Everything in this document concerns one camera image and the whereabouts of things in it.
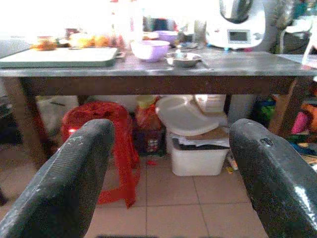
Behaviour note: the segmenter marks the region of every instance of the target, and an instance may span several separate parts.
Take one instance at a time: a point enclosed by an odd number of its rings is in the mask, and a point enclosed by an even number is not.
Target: metal bowl
[[[165,59],[169,65],[174,67],[194,67],[198,62],[202,62],[205,67],[208,67],[202,57],[195,53],[168,53]]]

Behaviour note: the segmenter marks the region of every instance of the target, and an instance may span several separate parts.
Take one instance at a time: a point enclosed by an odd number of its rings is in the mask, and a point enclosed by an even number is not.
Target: appliance display screen
[[[230,31],[229,32],[230,41],[248,41],[247,32]]]

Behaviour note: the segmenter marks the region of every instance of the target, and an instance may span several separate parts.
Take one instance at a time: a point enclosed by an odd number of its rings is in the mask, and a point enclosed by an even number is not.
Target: wooden table
[[[308,85],[317,70],[264,52],[197,50],[210,68],[173,68],[164,61],[125,62],[99,68],[0,69],[13,112],[34,165],[51,155],[37,95],[280,94],[269,129],[289,134]]]

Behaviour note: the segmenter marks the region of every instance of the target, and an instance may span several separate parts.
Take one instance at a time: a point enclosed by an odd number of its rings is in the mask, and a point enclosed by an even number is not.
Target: purple bowl
[[[133,54],[149,62],[156,62],[164,58],[169,49],[167,41],[138,41],[131,43]]]
[[[177,40],[176,31],[155,31],[159,35],[160,41],[168,41],[171,45],[174,45],[174,42]]]

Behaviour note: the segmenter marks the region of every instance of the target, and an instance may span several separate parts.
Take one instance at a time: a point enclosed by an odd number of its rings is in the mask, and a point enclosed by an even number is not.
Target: tile floor
[[[157,166],[146,166],[147,159]],[[0,148],[0,186],[9,202],[0,207],[0,220],[35,174],[22,146]],[[117,184],[113,163],[104,188]],[[239,173],[223,171],[214,177],[178,177],[170,160],[142,158],[137,202],[126,209],[123,201],[98,205],[85,238],[96,235],[148,235],[160,238],[265,238]]]

